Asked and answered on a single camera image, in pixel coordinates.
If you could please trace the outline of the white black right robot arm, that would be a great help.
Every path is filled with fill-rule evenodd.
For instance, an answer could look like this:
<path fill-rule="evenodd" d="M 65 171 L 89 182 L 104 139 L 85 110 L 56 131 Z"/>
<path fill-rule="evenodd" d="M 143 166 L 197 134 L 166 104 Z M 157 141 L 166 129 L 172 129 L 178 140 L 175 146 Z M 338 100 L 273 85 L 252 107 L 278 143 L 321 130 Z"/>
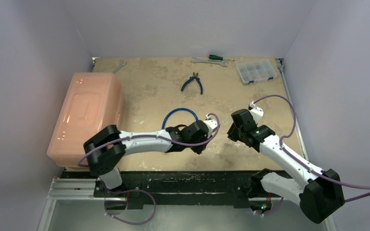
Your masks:
<path fill-rule="evenodd" d="M 228 138 L 267 156 L 282 167 L 289 178 L 265 168 L 252 176 L 248 196 L 274 193 L 298 205 L 312 222 L 321 223 L 345 204 L 341 185 L 330 181 L 339 181 L 338 173 L 332 169 L 324 171 L 281 144 L 279 136 L 272 129 L 257 125 L 262 116 L 259 108 L 233 112 Z"/>

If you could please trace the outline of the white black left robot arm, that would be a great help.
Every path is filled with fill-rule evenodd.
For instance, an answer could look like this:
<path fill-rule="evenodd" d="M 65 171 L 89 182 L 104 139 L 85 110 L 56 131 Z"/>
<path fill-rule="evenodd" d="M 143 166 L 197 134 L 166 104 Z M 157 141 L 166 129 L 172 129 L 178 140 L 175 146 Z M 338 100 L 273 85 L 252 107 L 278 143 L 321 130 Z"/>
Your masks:
<path fill-rule="evenodd" d="M 78 161 L 78 166 L 88 167 L 90 173 L 104 183 L 106 191 L 118 197 L 124 192 L 117 168 L 122 157 L 147 152 L 181 152 L 187 148 L 200 154 L 213 139 L 212 133 L 218 125 L 215 119 L 208 118 L 189 126 L 178 125 L 148 133 L 126 132 L 109 125 L 84 143 L 85 156 Z"/>

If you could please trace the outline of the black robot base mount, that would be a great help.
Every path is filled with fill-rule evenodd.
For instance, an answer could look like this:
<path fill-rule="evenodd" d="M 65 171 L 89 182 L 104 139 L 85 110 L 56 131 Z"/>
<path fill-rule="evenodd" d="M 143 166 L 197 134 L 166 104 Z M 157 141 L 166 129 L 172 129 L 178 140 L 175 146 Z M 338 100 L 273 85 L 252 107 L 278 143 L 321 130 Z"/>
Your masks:
<path fill-rule="evenodd" d="M 260 202 L 277 203 L 281 197 L 267 192 L 249 197 L 251 178 L 257 170 L 244 171 L 122 171 L 123 185 L 109 192 L 89 172 L 64 171 L 61 179 L 74 192 L 89 199 L 126 202 L 128 209 L 145 205 L 211 205 L 260 208 Z"/>

